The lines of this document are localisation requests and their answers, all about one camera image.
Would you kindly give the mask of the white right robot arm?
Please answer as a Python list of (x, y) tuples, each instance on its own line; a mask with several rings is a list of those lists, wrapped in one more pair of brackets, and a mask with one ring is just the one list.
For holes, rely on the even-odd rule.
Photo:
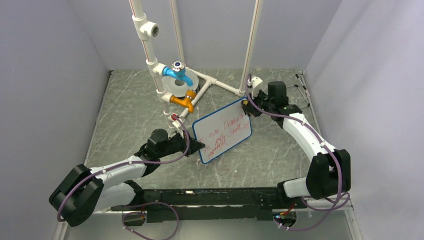
[(245, 81), (247, 99), (241, 104), (244, 113), (250, 117), (268, 115), (294, 138), (309, 158), (307, 175), (280, 182), (275, 194), (276, 203), (289, 207), (296, 198), (310, 197), (316, 200), (334, 196), (339, 200), (351, 188), (351, 157), (345, 149), (337, 149), (315, 130), (302, 110), (289, 103), (286, 84), (271, 81), (267, 92), (263, 81), (248, 78)]

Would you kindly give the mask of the blue framed whiteboard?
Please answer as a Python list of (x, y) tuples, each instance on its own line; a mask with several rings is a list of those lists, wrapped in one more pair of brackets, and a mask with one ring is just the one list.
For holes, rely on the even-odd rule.
[(208, 164), (252, 135), (251, 118), (242, 108), (246, 100), (242, 97), (192, 123), (195, 139), (205, 145), (198, 151), (202, 164)]

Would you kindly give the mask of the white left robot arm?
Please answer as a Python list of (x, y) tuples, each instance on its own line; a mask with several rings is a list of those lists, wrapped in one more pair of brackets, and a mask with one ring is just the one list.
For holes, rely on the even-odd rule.
[(172, 137), (164, 129), (155, 129), (147, 142), (125, 160), (100, 167), (76, 165), (48, 198), (57, 211), (57, 219), (76, 227), (94, 212), (124, 205), (139, 209), (144, 190), (134, 179), (153, 173), (163, 164), (163, 157), (180, 153), (176, 159), (188, 157), (203, 149), (205, 144), (186, 131)]

